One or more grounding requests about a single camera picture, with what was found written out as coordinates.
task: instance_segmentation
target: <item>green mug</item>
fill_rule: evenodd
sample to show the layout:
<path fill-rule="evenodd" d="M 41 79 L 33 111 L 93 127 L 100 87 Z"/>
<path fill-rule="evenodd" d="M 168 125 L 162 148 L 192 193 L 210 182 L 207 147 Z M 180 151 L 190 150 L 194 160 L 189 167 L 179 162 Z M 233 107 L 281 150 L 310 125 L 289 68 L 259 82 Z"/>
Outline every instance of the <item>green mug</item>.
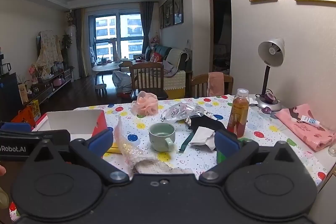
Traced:
<path fill-rule="evenodd" d="M 158 122 L 149 127 L 149 140 L 158 152 L 172 151 L 175 142 L 175 127 L 167 122 Z"/>

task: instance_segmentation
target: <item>open box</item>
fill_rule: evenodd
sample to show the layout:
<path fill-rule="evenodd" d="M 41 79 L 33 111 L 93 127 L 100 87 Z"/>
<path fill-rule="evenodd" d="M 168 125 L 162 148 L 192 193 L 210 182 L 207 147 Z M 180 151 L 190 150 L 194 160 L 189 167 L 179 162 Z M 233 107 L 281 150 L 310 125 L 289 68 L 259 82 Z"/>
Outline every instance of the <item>open box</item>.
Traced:
<path fill-rule="evenodd" d="M 33 131 L 60 129 L 68 130 L 71 140 L 77 138 L 87 140 L 107 129 L 104 111 L 101 109 L 83 109 L 47 112 L 36 122 Z"/>

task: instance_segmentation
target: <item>mug handle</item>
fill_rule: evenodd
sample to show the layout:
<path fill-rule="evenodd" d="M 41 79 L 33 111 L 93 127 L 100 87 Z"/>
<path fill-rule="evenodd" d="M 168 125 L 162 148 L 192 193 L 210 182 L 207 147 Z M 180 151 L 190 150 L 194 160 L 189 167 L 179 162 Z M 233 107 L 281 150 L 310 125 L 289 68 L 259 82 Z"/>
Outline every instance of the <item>mug handle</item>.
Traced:
<path fill-rule="evenodd" d="M 166 141 L 166 143 L 168 145 L 168 151 L 173 150 L 174 143 L 172 142 L 172 140 L 170 138 L 165 138 L 165 141 Z"/>

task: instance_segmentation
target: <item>small round stool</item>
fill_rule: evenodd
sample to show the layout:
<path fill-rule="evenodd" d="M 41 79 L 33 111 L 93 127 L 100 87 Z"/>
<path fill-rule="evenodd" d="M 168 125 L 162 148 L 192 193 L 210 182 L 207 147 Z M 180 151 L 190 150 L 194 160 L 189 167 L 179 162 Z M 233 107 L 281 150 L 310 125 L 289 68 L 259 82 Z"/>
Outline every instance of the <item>small round stool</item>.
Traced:
<path fill-rule="evenodd" d="M 97 95 L 104 96 L 104 92 L 105 92 L 105 95 L 107 95 L 106 84 L 98 84 L 98 85 L 95 85 L 94 88 L 96 90 Z"/>

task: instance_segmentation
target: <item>hand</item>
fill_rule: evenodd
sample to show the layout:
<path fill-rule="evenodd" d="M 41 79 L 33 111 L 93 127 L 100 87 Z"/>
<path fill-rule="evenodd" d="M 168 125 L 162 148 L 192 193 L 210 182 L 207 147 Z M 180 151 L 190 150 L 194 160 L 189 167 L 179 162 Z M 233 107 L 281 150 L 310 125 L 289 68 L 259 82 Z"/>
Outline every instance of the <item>hand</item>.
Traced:
<path fill-rule="evenodd" d="M 0 176 L 3 176 L 4 174 L 6 174 L 6 169 L 0 165 Z"/>

